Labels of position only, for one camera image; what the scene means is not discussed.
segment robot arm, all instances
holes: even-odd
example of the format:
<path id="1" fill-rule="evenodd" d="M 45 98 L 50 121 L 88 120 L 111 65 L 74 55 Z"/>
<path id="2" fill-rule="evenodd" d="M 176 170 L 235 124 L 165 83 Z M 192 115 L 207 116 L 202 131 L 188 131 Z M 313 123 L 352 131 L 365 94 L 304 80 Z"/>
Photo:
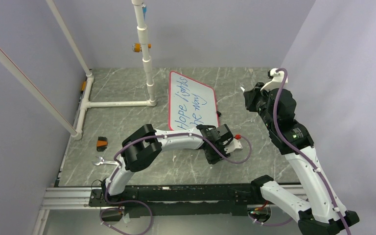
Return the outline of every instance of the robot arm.
<path id="1" fill-rule="evenodd" d="M 149 136 L 152 138 L 131 145 L 122 153 L 119 165 L 104 180 L 103 191 L 107 191 L 109 196 L 121 194 L 135 172 L 149 167 L 157 155 L 164 151 L 202 148 L 209 164 L 215 164 L 221 160 L 221 157 L 208 143 L 193 135 L 205 137 L 225 157 L 229 157 L 230 152 L 242 148 L 240 142 L 234 138 L 225 124 L 219 127 L 198 125 L 195 128 L 182 131 L 155 130 L 151 124 L 147 124 L 125 139 L 122 146 L 124 147 L 140 138 Z"/>
<path id="2" fill-rule="evenodd" d="M 275 97 L 284 76 L 283 71 L 276 71 L 277 69 L 272 69 L 268 73 L 272 81 L 266 84 L 257 83 L 252 90 L 244 92 L 246 109 L 260 115 L 269 131 L 272 143 L 289 161 L 298 175 L 309 202 L 286 191 L 267 175 L 259 177 L 251 183 L 252 195 L 257 199 L 267 200 L 279 206 L 298 223 L 304 235 L 337 234 L 344 229 L 337 212 L 345 214 L 344 219 L 349 226 L 359 221 L 358 215 L 354 211 L 347 210 L 336 196 L 326 176 L 323 176 L 337 207 L 332 205 L 328 188 L 318 174 L 323 170 L 316 156 L 313 140 L 305 126 L 294 119 L 296 101 L 292 98 L 290 91 L 282 90 L 277 106 L 277 117 L 273 117 Z M 314 166 L 281 140 L 274 126 L 274 118 L 277 120 L 283 137 L 305 154 L 314 163 Z"/>

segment wrench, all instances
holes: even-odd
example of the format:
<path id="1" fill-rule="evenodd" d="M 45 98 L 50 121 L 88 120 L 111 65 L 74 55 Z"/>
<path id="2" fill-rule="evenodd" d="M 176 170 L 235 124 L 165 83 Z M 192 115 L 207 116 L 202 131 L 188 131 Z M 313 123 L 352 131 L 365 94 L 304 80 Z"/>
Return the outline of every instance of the wrench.
<path id="1" fill-rule="evenodd" d="M 107 165 L 119 165 L 118 162 L 114 162 L 114 161 L 106 161 L 106 160 L 104 160 L 103 157 L 100 157 L 100 156 L 96 156 L 96 158 L 99 159 L 98 162 L 93 162 L 93 161 L 92 161 L 93 165 L 96 165 L 96 166 L 97 166 L 97 165 L 102 165 L 102 164 L 107 164 Z"/>

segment gray backdrop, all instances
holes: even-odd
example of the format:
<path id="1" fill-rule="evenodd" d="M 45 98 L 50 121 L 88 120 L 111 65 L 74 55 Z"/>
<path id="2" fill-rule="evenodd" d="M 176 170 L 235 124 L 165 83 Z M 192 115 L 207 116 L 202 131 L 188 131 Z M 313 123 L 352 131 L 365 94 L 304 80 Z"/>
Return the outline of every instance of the gray backdrop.
<path id="1" fill-rule="evenodd" d="M 0 47 L 72 123 L 85 75 L 44 0 L 0 0 Z M 0 64 L 0 235 L 32 232 L 68 137 Z"/>
<path id="2" fill-rule="evenodd" d="M 273 67 L 315 0 L 146 0 L 154 67 Z M 56 0 L 92 68 L 141 67 L 131 0 Z"/>
<path id="3" fill-rule="evenodd" d="M 376 234 L 376 0 L 317 0 L 282 66 L 296 117 L 360 216 L 352 234 Z"/>

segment whiteboard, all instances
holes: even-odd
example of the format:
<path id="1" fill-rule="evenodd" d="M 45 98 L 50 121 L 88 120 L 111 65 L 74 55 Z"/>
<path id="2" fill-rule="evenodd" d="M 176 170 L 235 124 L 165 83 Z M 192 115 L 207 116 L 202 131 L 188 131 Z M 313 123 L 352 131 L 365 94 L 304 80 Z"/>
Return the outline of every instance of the whiteboard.
<path id="1" fill-rule="evenodd" d="M 214 89 L 171 71 L 168 109 L 170 130 L 187 130 L 199 124 L 219 126 Z"/>

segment gray marble tabletop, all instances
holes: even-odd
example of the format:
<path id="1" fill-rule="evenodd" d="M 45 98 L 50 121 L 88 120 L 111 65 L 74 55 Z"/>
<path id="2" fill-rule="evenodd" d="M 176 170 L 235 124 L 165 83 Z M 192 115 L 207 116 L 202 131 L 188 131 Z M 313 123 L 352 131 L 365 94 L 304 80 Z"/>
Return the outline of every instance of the gray marble tabletop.
<path id="1" fill-rule="evenodd" d="M 268 174 L 280 183 L 298 183 L 290 164 L 271 143 L 267 129 L 257 113 L 244 108 L 240 86 L 251 89 L 258 81 L 267 82 L 268 68 L 154 68 L 156 107 L 91 108 L 87 111 L 83 138 L 71 141 L 62 169 L 59 186 L 89 186 L 94 180 L 108 177 L 112 165 L 94 166 L 95 156 L 112 160 L 121 149 L 122 141 L 151 123 L 155 129 L 168 130 L 169 72 L 177 71 L 215 89 L 220 124 L 227 124 L 233 134 L 246 136 L 253 153 L 243 164 L 219 161 L 210 165 L 202 150 L 174 150 L 161 153 L 152 165 L 136 173 L 130 185 L 228 184 L 249 183 Z M 142 68 L 94 69 L 90 101 L 136 101 L 149 98 Z M 108 147 L 96 151 L 97 137 L 105 136 Z M 241 160 L 248 148 L 232 153 L 231 159 Z"/>

